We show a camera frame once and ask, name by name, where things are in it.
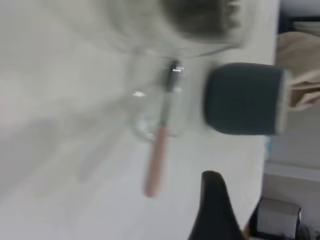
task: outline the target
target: beige cloth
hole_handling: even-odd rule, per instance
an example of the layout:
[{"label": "beige cloth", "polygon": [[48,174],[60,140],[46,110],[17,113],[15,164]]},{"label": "beige cloth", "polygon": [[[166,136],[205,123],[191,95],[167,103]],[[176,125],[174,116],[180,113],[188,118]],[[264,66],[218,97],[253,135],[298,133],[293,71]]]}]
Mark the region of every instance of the beige cloth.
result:
[{"label": "beige cloth", "polygon": [[320,37],[303,32],[280,34],[276,65],[292,72],[292,110],[304,110],[320,99]]}]

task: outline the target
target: metal spoon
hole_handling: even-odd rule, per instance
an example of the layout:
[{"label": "metal spoon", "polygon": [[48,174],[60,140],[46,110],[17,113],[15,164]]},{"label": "metal spoon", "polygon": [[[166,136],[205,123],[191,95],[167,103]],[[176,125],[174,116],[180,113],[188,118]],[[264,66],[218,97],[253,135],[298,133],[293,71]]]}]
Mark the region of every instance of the metal spoon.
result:
[{"label": "metal spoon", "polygon": [[172,93],[174,91],[179,74],[183,71],[177,60],[174,60],[170,67],[163,87],[165,90],[159,128],[155,136],[153,150],[147,170],[144,193],[147,197],[153,198],[158,193],[161,183],[161,174],[163,168],[164,154],[166,150],[166,138],[168,135],[168,120],[172,102]]}]

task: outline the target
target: white table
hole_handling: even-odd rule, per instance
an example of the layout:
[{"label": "white table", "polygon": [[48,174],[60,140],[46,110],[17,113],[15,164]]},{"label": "white table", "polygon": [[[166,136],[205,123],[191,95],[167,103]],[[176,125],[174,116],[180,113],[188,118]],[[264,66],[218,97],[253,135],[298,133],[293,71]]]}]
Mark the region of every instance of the white table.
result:
[{"label": "white table", "polygon": [[[123,93],[129,57],[83,41],[36,3],[0,3],[0,239],[186,240],[207,170],[223,175],[243,228],[260,198],[265,137],[171,139],[154,200],[142,194],[150,146],[129,130],[92,167],[84,156],[99,159],[88,153],[104,143],[102,109]],[[278,0],[257,1],[245,49],[183,64],[193,78],[210,61],[272,64],[278,10]]]}]

